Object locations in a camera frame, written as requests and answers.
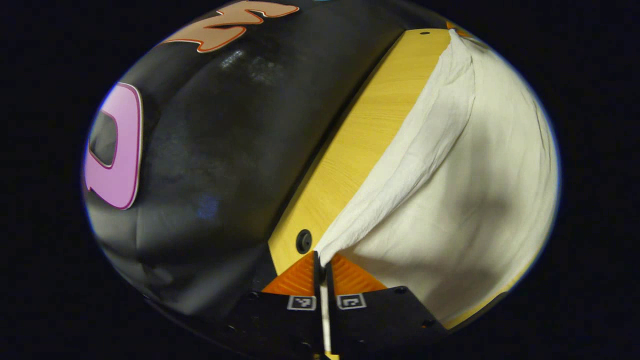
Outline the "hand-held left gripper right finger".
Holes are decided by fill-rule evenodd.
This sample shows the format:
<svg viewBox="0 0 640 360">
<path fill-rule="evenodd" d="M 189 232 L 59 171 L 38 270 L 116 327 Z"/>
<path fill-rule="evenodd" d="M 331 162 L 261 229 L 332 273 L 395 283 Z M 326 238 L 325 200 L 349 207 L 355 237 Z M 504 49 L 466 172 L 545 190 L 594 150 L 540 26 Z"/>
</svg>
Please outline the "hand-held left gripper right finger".
<svg viewBox="0 0 640 360">
<path fill-rule="evenodd" d="M 388 287 L 336 254 L 326 266 L 330 354 L 341 360 L 399 360 L 450 331 L 406 285 Z"/>
</svg>

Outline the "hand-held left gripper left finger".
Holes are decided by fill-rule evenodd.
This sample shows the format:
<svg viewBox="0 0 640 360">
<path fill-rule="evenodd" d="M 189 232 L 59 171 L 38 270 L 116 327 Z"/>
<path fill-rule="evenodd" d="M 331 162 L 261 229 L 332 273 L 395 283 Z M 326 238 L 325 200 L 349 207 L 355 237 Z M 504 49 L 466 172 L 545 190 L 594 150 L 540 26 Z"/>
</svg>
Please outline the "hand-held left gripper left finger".
<svg viewBox="0 0 640 360">
<path fill-rule="evenodd" d="M 319 360 L 323 319 L 318 254 L 310 251 L 261 291 L 250 291 L 226 319 L 226 342 L 258 360 Z"/>
</svg>

